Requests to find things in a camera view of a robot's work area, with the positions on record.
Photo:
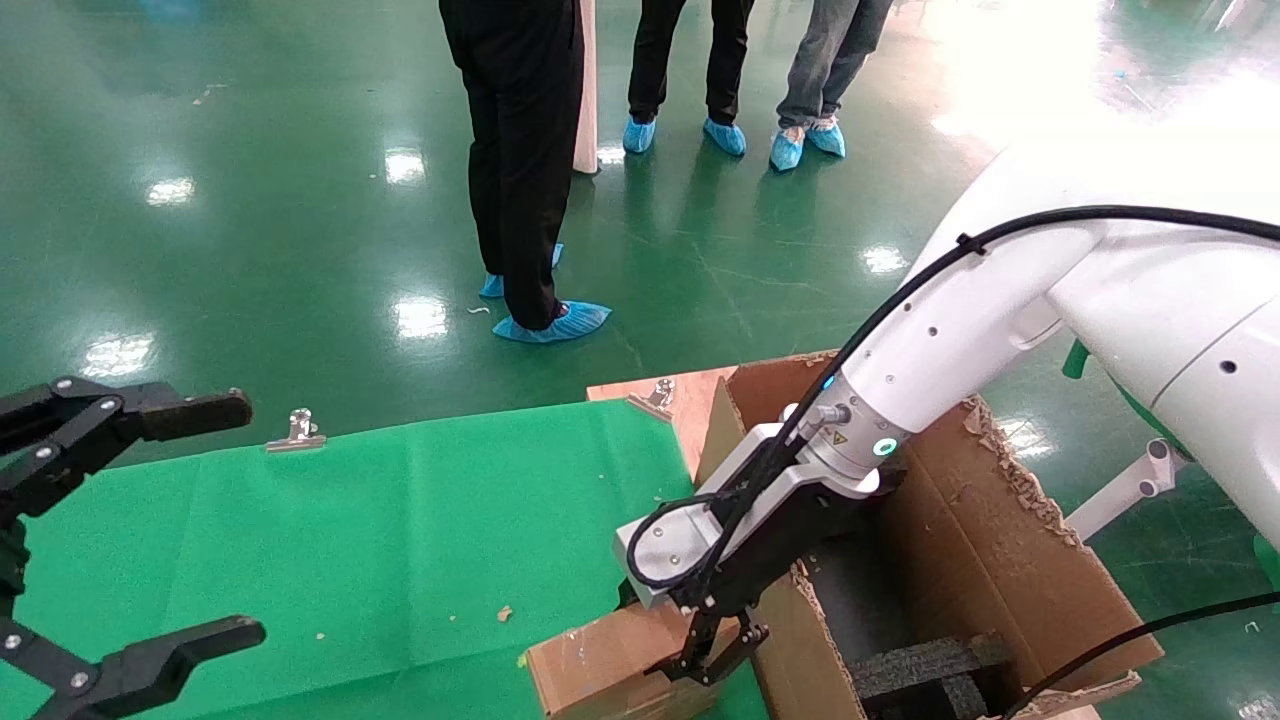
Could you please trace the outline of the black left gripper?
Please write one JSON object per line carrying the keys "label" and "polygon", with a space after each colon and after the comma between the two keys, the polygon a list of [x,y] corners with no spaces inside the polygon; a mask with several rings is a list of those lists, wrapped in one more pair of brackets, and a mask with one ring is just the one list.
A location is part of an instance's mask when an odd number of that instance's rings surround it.
{"label": "black left gripper", "polygon": [[[168,442],[246,427],[239,389],[184,396],[164,382],[111,387],[64,375],[1,401],[1,597],[26,592],[26,525],[137,442]],[[33,719],[123,719],[174,702],[204,662],[265,642],[259,620],[234,615],[125,646],[91,662],[12,618],[3,661],[51,694]]]}

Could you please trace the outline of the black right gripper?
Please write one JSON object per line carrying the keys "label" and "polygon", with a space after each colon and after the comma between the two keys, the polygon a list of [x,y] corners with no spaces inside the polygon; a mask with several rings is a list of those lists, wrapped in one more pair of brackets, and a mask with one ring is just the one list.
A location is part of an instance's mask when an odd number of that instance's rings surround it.
{"label": "black right gripper", "polygon": [[[694,611],[681,651],[653,664],[645,675],[660,674],[672,683],[690,679],[703,687],[732,675],[771,637],[771,628],[756,623],[745,607],[756,606],[769,585],[822,543],[870,536],[879,510],[908,479],[908,470],[881,468],[879,478],[881,488],[868,498],[850,500],[812,484],[785,500],[737,550],[722,557],[703,593],[680,592],[680,603],[690,609],[700,609],[707,597],[714,600],[710,614]],[[616,609],[640,602],[631,583],[620,583],[617,596]]]}

